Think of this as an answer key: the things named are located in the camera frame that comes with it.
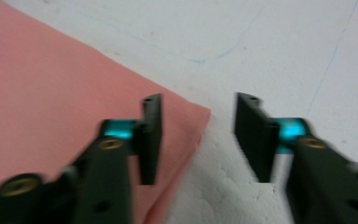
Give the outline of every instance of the pink towel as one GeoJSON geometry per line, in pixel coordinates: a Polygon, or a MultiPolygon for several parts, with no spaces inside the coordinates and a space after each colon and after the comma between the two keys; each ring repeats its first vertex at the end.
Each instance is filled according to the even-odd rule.
{"type": "Polygon", "coordinates": [[[164,220],[210,111],[0,1],[0,182],[28,172],[54,179],[102,119],[139,119],[141,100],[159,92],[164,136],[156,186],[138,185],[131,158],[137,224],[164,220]]]}

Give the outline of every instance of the white surface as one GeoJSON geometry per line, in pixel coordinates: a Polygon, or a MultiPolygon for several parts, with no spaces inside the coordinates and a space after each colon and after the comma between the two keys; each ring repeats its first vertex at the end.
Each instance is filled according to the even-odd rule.
{"type": "Polygon", "coordinates": [[[254,182],[231,134],[234,92],[272,117],[309,119],[358,161],[358,1],[8,2],[212,109],[166,223],[292,223],[275,184],[254,182]]]}

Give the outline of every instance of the brass screw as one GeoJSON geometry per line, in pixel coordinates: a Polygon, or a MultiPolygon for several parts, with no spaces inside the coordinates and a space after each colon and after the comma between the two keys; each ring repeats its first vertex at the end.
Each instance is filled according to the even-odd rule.
{"type": "Polygon", "coordinates": [[[326,144],[317,138],[301,138],[300,141],[307,147],[326,148],[326,144]]]}
{"type": "Polygon", "coordinates": [[[113,140],[106,140],[100,143],[101,149],[115,149],[118,147],[122,147],[124,145],[123,140],[113,139],[113,140]]]}
{"type": "Polygon", "coordinates": [[[35,178],[23,178],[11,181],[5,184],[1,190],[2,197],[12,197],[33,190],[39,185],[39,181],[35,178]]]}

